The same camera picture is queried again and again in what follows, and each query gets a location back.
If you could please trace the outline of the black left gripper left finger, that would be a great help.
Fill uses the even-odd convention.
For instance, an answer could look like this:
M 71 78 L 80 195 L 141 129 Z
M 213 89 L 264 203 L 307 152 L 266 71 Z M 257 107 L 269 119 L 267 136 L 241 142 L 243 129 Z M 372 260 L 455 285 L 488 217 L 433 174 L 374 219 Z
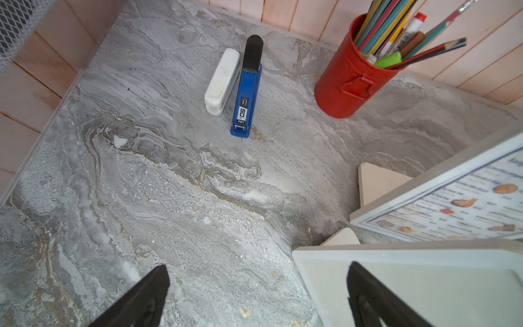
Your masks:
M 94 320 L 92 326 L 159 326 L 170 278 L 166 265 L 155 267 Z

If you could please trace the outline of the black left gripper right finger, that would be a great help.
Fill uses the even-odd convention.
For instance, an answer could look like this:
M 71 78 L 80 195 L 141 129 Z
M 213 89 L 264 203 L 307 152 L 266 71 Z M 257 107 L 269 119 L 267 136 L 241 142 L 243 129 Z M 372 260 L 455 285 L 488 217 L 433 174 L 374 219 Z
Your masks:
M 359 262 L 351 263 L 346 284 L 356 326 L 430 326 Z

